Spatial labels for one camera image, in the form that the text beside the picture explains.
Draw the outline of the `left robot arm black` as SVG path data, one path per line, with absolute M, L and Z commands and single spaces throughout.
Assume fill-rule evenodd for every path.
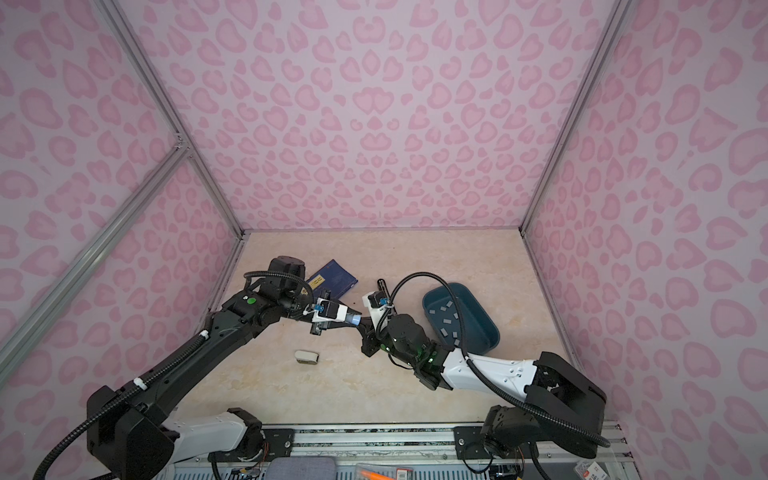
M 151 479 L 170 462 L 181 442 L 164 422 L 186 394 L 230 354 L 283 318 L 298 320 L 313 304 L 305 264 L 290 256 L 265 271 L 245 274 L 245 286 L 212 314 L 205 328 L 163 361 L 113 390 L 103 386 L 87 401 L 87 418 L 42 460 L 43 479 L 79 437 L 109 478 Z

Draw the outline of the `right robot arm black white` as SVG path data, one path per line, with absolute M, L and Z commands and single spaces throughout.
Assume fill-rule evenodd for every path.
M 593 459 L 610 442 L 602 434 L 606 394 L 561 356 L 544 351 L 535 360 L 501 360 L 475 355 L 468 348 L 469 305 L 454 285 L 442 281 L 458 334 L 446 345 L 428 337 L 410 315 L 397 310 L 397 293 L 384 281 L 366 294 L 369 313 L 363 352 L 385 352 L 399 367 L 410 370 L 428 389 L 492 393 L 501 404 L 492 407 L 481 430 L 484 447 L 505 457 L 517 447 L 551 441 L 581 458 Z

